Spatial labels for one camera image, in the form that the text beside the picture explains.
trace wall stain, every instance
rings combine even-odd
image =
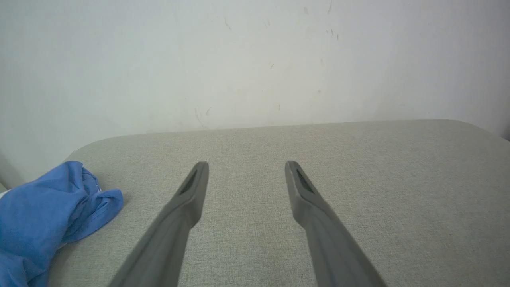
[[[227,26],[230,30],[232,30],[232,27],[230,27],[230,25],[226,22],[226,17],[225,17],[225,26]]]

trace blue cloth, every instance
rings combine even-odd
[[[77,161],[8,191],[0,198],[0,286],[46,286],[59,245],[98,230],[122,202],[120,190],[101,191]]]

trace gray upholstered surface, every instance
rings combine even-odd
[[[510,142],[448,120],[133,135],[75,151],[125,205],[56,255],[50,286],[105,286],[206,160],[180,286],[314,286],[284,179],[297,160],[390,286],[510,285]]]

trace gray fabric cushion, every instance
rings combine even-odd
[[[50,286],[105,286],[194,163],[210,164],[180,286],[314,286],[284,177],[298,161],[390,286],[510,285],[510,143],[457,121],[123,136],[75,151],[125,204]]]

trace white wall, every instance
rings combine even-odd
[[[401,118],[510,124],[501,0],[3,1],[0,179],[136,133]]]

